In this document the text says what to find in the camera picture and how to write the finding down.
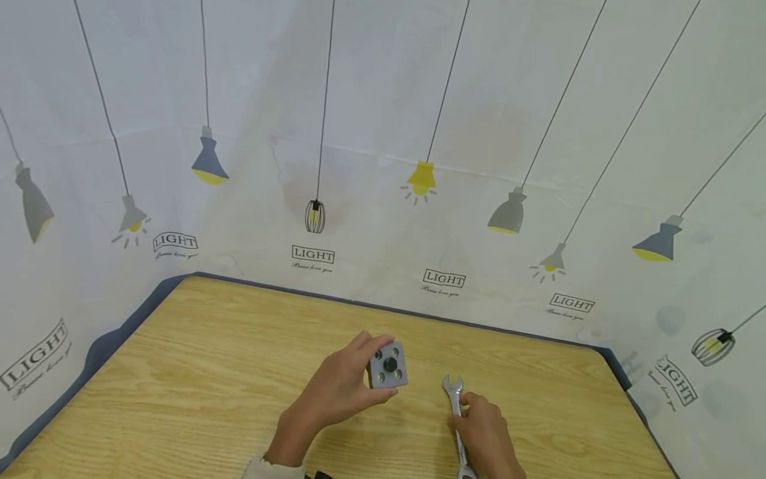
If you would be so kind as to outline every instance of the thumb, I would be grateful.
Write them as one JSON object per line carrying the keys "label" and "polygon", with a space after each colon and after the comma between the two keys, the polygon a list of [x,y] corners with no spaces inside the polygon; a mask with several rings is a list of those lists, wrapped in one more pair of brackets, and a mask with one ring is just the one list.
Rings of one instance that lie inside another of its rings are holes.
{"label": "thumb", "polygon": [[396,396],[398,393],[399,389],[397,388],[366,389],[366,393],[364,395],[365,407],[369,408],[374,405],[383,404]]}
{"label": "thumb", "polygon": [[460,435],[463,435],[463,430],[466,428],[466,419],[463,416],[451,415],[447,418],[447,424],[455,431],[458,431]]}

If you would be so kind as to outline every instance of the wooden table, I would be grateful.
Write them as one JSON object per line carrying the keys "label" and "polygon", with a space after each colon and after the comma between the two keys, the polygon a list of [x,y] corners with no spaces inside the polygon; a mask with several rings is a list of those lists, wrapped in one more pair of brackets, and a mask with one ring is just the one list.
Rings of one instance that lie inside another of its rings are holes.
{"label": "wooden table", "polygon": [[200,277],[184,280],[3,478],[239,479],[322,359],[359,330],[402,341],[410,384],[326,429],[336,479],[454,477],[446,373],[497,403],[530,479],[671,479],[595,351]]}

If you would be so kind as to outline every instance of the lamp drawing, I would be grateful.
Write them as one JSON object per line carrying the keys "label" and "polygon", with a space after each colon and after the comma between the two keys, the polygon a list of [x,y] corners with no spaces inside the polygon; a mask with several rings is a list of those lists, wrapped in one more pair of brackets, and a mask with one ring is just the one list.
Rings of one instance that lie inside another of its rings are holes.
{"label": "lamp drawing", "polygon": [[658,233],[649,236],[647,239],[633,246],[633,253],[635,253],[637,257],[646,261],[673,260],[673,237],[681,232],[681,227],[679,225],[683,220],[684,214],[689,210],[689,207],[702,194],[702,192],[705,191],[707,185],[709,185],[715,176],[718,175],[724,165],[730,160],[730,158],[734,156],[742,143],[744,143],[745,140],[750,136],[750,133],[753,133],[753,131],[758,127],[758,125],[761,123],[761,121],[763,121],[765,117],[766,113],[763,113],[758,121],[753,124],[750,130],[748,130],[748,132],[739,140],[734,149],[724,158],[719,167],[715,169],[713,174],[710,175],[708,181],[706,181],[705,184],[702,185],[702,188],[700,188],[696,195],[694,195],[692,201],[690,201],[689,204],[686,205],[686,207],[683,209],[683,211],[681,211],[680,215],[670,216],[667,221],[660,223],[660,231]]}
{"label": "lamp drawing", "polygon": [[229,175],[224,171],[221,162],[218,161],[218,155],[215,154],[215,145],[218,143],[213,139],[213,130],[209,126],[202,127],[202,151],[197,156],[197,160],[191,169],[202,181],[209,185],[220,185],[229,179]]}
{"label": "lamp drawing", "polygon": [[319,184],[322,179],[322,151],[325,145],[325,118],[327,117],[327,90],[330,83],[330,58],[332,57],[332,28],[335,24],[335,0],[330,10],[330,39],[327,47],[327,72],[325,75],[325,104],[322,108],[322,135],[319,138],[319,167],[316,170],[316,197],[306,206],[306,231],[320,234],[325,229],[325,205],[319,200]]}
{"label": "lamp drawing", "polygon": [[523,187],[517,186],[508,194],[508,201],[497,207],[487,226],[489,229],[515,235],[522,229],[524,205],[526,199]]}
{"label": "lamp drawing", "polygon": [[16,143],[11,134],[11,128],[5,119],[5,114],[0,108],[0,117],[5,125],[5,131],[8,133],[8,139],[11,142],[11,148],[16,155],[18,165],[16,166],[16,185],[21,189],[21,205],[24,208],[24,220],[27,223],[27,231],[32,244],[36,244],[42,236],[45,228],[51,219],[53,219],[53,210],[47,202],[42,190],[32,181],[31,170],[21,161],[21,156],[16,149]]}
{"label": "lamp drawing", "polygon": [[542,149],[543,144],[545,143],[545,139],[548,137],[548,131],[551,129],[551,125],[553,124],[553,120],[556,118],[556,113],[558,113],[558,109],[561,106],[561,102],[564,101],[564,97],[567,94],[567,90],[569,89],[569,85],[572,82],[572,78],[575,77],[575,73],[577,72],[577,67],[580,64],[580,60],[582,60],[582,56],[585,53],[585,50],[588,48],[588,43],[591,41],[591,37],[593,36],[593,32],[596,29],[596,24],[598,23],[598,19],[601,18],[601,12],[604,11],[604,7],[607,4],[607,0],[604,0],[601,3],[601,9],[599,9],[598,14],[596,15],[596,19],[593,22],[593,26],[591,27],[591,31],[588,33],[588,37],[585,39],[585,44],[582,47],[582,50],[580,51],[580,56],[578,57],[577,61],[574,63],[574,68],[572,69],[571,74],[569,75],[569,79],[567,80],[566,86],[564,86],[564,91],[561,92],[561,97],[558,99],[558,104],[556,104],[556,108],[553,110],[553,115],[551,116],[550,121],[548,122],[548,127],[545,128],[545,133],[542,134],[542,138],[540,139],[540,143],[537,146],[537,151],[535,151],[535,155],[532,157],[532,162],[529,164],[529,168],[527,169],[527,173],[524,176],[524,181],[522,182],[521,186],[516,186],[512,192],[508,194],[508,201],[502,203],[500,206],[497,207],[495,212],[492,214],[492,216],[489,218],[489,223],[487,223],[487,227],[494,231],[499,231],[501,233],[507,233],[511,235],[518,234],[522,229],[522,223],[524,222],[524,205],[522,205],[522,202],[526,199],[526,195],[524,194],[524,186],[527,183],[527,180],[529,179],[529,173],[532,172],[532,167],[535,165],[535,161],[537,160],[538,155],[540,154],[540,150]]}
{"label": "lamp drawing", "polygon": [[660,223],[660,231],[633,246],[637,257],[646,261],[672,261],[673,237],[681,232],[680,216],[672,215],[664,223]]}
{"label": "lamp drawing", "polygon": [[[649,95],[651,95],[654,85],[656,85],[657,80],[659,80],[660,75],[665,69],[665,66],[668,64],[670,57],[673,55],[673,52],[675,51],[676,46],[681,41],[681,37],[683,36],[684,31],[686,31],[686,27],[689,26],[689,23],[691,22],[692,17],[694,16],[694,13],[697,11],[697,8],[699,7],[699,3],[701,1],[702,0],[697,0],[697,3],[692,9],[692,12],[689,14],[689,17],[686,19],[686,23],[683,25],[683,28],[681,28],[681,32],[679,33],[678,38],[676,38],[675,43],[673,43],[673,46],[670,48],[670,51],[668,52],[668,55],[665,57],[665,61],[663,62],[660,69],[657,71],[657,75],[654,76],[654,80],[652,80],[652,83],[649,86],[649,89],[643,95],[643,99],[641,100],[641,103],[639,103],[638,108],[636,109],[636,113],[633,114],[633,117],[630,119],[630,122],[627,124],[627,127],[625,128],[625,131],[620,137],[620,140],[617,142],[617,145],[614,147],[612,154],[609,156],[609,160],[607,161],[607,164],[604,165],[604,169],[601,170],[601,174],[598,176],[598,178],[596,179],[596,182],[593,184],[593,188],[591,188],[591,192],[588,194],[588,197],[585,199],[582,206],[580,207],[580,211],[577,214],[577,217],[574,219],[574,222],[572,223],[571,228],[569,228],[569,233],[567,233],[566,238],[564,238],[564,241],[562,243],[558,244],[553,254],[551,254],[546,259],[541,261],[538,266],[530,267],[531,269],[536,270],[535,274],[532,275],[532,277],[537,277],[540,274],[543,274],[543,276],[540,278],[540,283],[542,283],[545,280],[546,273],[550,274],[552,276],[552,280],[554,281],[555,281],[555,272],[566,275],[566,273],[563,271],[564,260],[561,254],[564,251],[567,241],[569,241],[569,237],[574,231],[575,226],[577,225],[578,221],[580,221],[582,212],[585,210],[585,207],[588,205],[588,202],[593,197],[593,194],[596,191],[598,184],[601,182],[601,179],[604,177],[604,174],[607,172],[607,169],[609,169],[609,166],[612,164],[612,161],[614,160],[614,157],[617,155],[617,152],[620,151],[620,147],[622,146],[623,141],[625,140],[625,137],[630,132],[630,128],[633,127],[633,123],[635,123],[636,118],[638,117],[638,114],[641,112],[641,109],[643,108],[643,105],[647,102],[647,98],[649,98]],[[639,244],[642,245],[642,248],[663,248],[660,251],[665,253],[667,253],[668,246],[669,246],[669,249],[671,250],[670,254],[672,255],[673,235],[677,233],[678,231],[680,231],[680,228],[678,226],[679,223],[680,221],[676,222],[676,220],[673,217],[671,217],[671,219],[668,220],[668,223],[663,228],[660,229],[659,233],[647,238],[645,241],[642,241],[642,243],[639,243]]]}
{"label": "lamp drawing", "polygon": [[434,179],[434,164],[430,162],[431,151],[434,149],[434,140],[436,139],[436,132],[439,130],[439,120],[441,119],[441,112],[444,109],[444,100],[447,99],[447,89],[450,87],[450,78],[452,77],[452,70],[455,68],[455,59],[457,58],[457,49],[460,46],[460,38],[463,37],[463,27],[466,26],[466,17],[468,16],[468,7],[471,5],[471,0],[466,1],[466,11],[463,13],[463,22],[460,23],[460,31],[457,34],[457,43],[455,44],[455,52],[452,54],[452,63],[450,64],[450,72],[447,74],[447,82],[444,84],[444,93],[441,96],[441,105],[439,106],[439,113],[436,115],[436,124],[434,125],[434,134],[431,135],[430,145],[428,146],[428,154],[424,162],[417,162],[415,171],[410,175],[407,180],[407,185],[400,186],[400,189],[406,189],[408,192],[404,199],[409,199],[412,195],[415,198],[412,202],[413,205],[417,205],[417,200],[422,198],[423,201],[428,203],[428,195],[436,195],[436,180]]}
{"label": "lamp drawing", "polygon": [[220,185],[229,179],[229,175],[224,171],[218,155],[215,154],[216,141],[213,139],[213,130],[210,127],[210,100],[208,95],[208,46],[205,37],[205,4],[204,0],[199,0],[199,8],[202,17],[202,58],[205,63],[205,114],[207,123],[202,127],[202,151],[197,156],[197,160],[191,166],[191,170],[203,182],[209,185]]}
{"label": "lamp drawing", "polygon": [[417,204],[417,199],[422,197],[423,200],[428,203],[428,196],[436,195],[436,192],[432,188],[436,188],[436,180],[434,179],[434,164],[426,162],[417,162],[415,171],[412,172],[408,185],[402,186],[401,189],[411,190],[407,193],[404,199],[409,199],[412,194],[415,194],[415,200],[413,205]]}
{"label": "lamp drawing", "polygon": [[692,354],[705,367],[710,367],[724,359],[734,349],[736,340],[734,333],[766,309],[766,304],[758,308],[746,320],[742,321],[731,331],[718,328],[701,335],[692,346]]}
{"label": "lamp drawing", "polygon": [[559,243],[553,253],[549,254],[547,257],[545,257],[544,260],[540,261],[537,266],[529,267],[529,269],[535,270],[535,273],[532,275],[532,277],[542,275],[540,276],[540,284],[542,284],[547,277],[550,277],[551,281],[556,281],[557,273],[563,276],[567,275],[566,271],[564,271],[564,257],[562,256],[565,247],[566,243]]}
{"label": "lamp drawing", "polygon": [[125,208],[125,213],[123,213],[123,220],[119,224],[119,234],[112,240],[112,243],[117,243],[122,238],[125,238],[125,243],[123,245],[123,249],[125,249],[128,248],[130,245],[130,240],[133,238],[135,240],[136,246],[138,246],[139,238],[137,235],[133,236],[133,234],[141,232],[146,235],[146,228],[143,228],[142,226],[150,222],[152,219],[147,217],[146,213],[136,207],[136,200],[133,198],[133,195],[130,194],[130,190],[128,189],[128,180],[125,176],[123,156],[119,150],[119,143],[117,142],[117,137],[114,134],[114,129],[112,128],[112,120],[109,117],[109,110],[106,108],[106,99],[103,95],[101,80],[99,79],[98,70],[96,69],[96,61],[93,59],[93,52],[90,50],[90,42],[88,41],[88,36],[85,32],[85,24],[83,23],[83,17],[80,14],[80,6],[77,4],[77,0],[74,0],[74,9],[77,12],[77,20],[80,22],[80,30],[83,32],[85,48],[88,53],[88,58],[90,59],[90,66],[93,69],[93,76],[96,79],[98,93],[101,97],[101,106],[103,107],[103,114],[106,118],[106,126],[109,128],[109,133],[112,136],[112,141],[114,142],[114,150],[117,155],[117,162],[119,163],[119,171],[123,177],[123,186],[125,187],[125,195],[123,196],[123,207]]}

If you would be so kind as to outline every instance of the gray square block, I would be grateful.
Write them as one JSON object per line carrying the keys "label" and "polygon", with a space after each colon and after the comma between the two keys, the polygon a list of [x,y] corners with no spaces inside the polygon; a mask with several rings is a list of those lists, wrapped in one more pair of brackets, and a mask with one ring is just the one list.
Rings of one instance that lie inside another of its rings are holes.
{"label": "gray square block", "polygon": [[398,341],[383,346],[367,364],[371,389],[396,388],[407,384],[404,347]]}

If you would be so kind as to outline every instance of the open-end wrench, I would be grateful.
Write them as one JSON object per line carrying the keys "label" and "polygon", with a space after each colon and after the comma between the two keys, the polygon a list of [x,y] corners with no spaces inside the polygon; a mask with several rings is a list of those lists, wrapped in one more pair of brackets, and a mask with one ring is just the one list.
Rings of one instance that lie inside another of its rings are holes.
{"label": "open-end wrench", "polygon": [[[450,382],[450,375],[444,376],[441,381],[441,387],[447,392],[450,397],[450,404],[452,405],[452,414],[461,415],[460,411],[460,391],[463,390],[463,378],[457,377],[457,382]],[[457,470],[457,479],[479,479],[476,472],[471,466],[468,465],[468,457],[466,455],[466,447],[463,445],[463,439],[460,438],[460,433],[455,431],[457,437],[457,453],[460,456],[460,468]]]}

